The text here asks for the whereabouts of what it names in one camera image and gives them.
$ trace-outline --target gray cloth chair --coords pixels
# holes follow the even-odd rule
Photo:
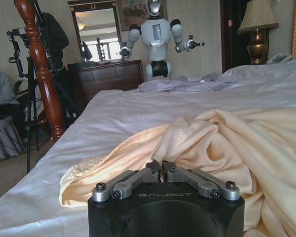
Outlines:
[[[0,159],[18,156],[22,151],[22,141],[13,118],[8,116],[0,120]]]

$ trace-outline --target gray sweater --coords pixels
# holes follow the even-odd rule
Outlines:
[[[15,100],[9,76],[0,72],[0,105],[3,104],[17,105],[18,102]]]

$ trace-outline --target bed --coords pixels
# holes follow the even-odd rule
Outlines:
[[[36,167],[0,199],[0,237],[88,236],[87,208],[59,204],[60,179],[82,159],[104,155],[137,132],[212,108],[296,107],[296,60],[241,66],[227,74],[239,80],[224,91],[97,94]]]

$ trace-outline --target mirror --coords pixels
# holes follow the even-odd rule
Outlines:
[[[83,61],[121,60],[115,1],[69,2]]]

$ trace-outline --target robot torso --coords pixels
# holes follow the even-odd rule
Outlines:
[[[141,25],[142,40],[149,53],[149,60],[165,61],[171,40],[170,23],[165,19],[147,20]]]

